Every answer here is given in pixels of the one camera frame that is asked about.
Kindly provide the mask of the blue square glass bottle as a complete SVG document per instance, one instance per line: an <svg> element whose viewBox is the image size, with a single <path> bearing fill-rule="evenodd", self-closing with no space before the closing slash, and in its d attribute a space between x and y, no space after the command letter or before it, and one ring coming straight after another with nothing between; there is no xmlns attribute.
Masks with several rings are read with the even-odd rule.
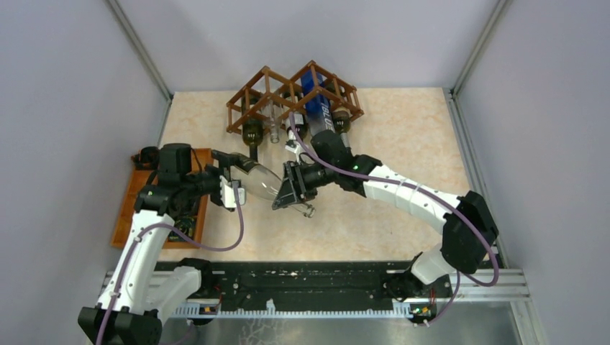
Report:
<svg viewBox="0 0 610 345"><path fill-rule="evenodd" d="M305 104L307 122L312 137L324 130L335 132L329 99L321 93L314 92L314 81L318 81L319 86L323 86L320 73L313 74L311 71L307 71L301 76L303 95L312 96Z"/></svg>

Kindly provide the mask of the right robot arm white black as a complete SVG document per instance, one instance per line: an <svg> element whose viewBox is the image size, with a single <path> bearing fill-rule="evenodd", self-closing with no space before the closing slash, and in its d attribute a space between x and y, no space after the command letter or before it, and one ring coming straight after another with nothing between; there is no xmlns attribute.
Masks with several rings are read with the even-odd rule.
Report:
<svg viewBox="0 0 610 345"><path fill-rule="evenodd" d="M454 272L472 275L492 257L499 232L482 195L470 190L459 196L416 183L374 157L354 155L330 130L314 135L311 145L313 163L284 163L274 210L310 201L318 188L334 183L344 191L391 204L441 235L439 244L417 254L405 272L386 282L392 298L426 295L439 278Z"/></svg>

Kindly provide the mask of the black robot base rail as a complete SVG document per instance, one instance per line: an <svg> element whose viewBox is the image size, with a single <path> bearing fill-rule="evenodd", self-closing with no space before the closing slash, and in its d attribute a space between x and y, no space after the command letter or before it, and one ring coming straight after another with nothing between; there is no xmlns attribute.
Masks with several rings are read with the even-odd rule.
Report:
<svg viewBox="0 0 610 345"><path fill-rule="evenodd" d="M212 262L190 299L218 299L224 312L391 311L395 302L426 304L452 295L447 275L429 287L398 262Z"/></svg>

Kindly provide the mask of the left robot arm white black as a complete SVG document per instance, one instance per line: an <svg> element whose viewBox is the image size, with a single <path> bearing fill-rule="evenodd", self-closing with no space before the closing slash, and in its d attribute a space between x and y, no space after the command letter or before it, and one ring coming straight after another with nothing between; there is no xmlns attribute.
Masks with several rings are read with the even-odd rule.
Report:
<svg viewBox="0 0 610 345"><path fill-rule="evenodd" d="M192 170L194 149L189 144L166 144L157 151L153 172L137 194L129 236L117 267L95 306L84 307L78 325L93 344L159 344L163 326L178 306L195 294L214 292L211 263L183 259L154 291L150 281L161 250L173 232L176 218L204 196L242 217L246 201L240 180L231 176L237 154L211 151L217 165Z"/></svg>

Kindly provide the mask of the brown label wine bottle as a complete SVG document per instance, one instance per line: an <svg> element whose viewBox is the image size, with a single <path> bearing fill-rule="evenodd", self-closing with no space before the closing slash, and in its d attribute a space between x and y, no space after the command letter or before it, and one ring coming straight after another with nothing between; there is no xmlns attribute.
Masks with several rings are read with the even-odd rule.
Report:
<svg viewBox="0 0 610 345"><path fill-rule="evenodd" d="M325 88L335 94L335 87L333 84L328 83L328 85L325 86ZM345 93L342 92L342 90L340 90L340 95L342 97L342 99L345 99ZM329 100L329 104L331 107L334 106L336 102L334 102L333 100ZM334 124L334 130L336 133L338 133L345 145L345 147L351 151L351 145L350 145L350 140L348 137L348 132L351 128L351 121L350 121L350 117L351 117L351 112L348 108L346 108L345 106L337 106L332 112L332 120L333 120L333 124Z"/></svg>

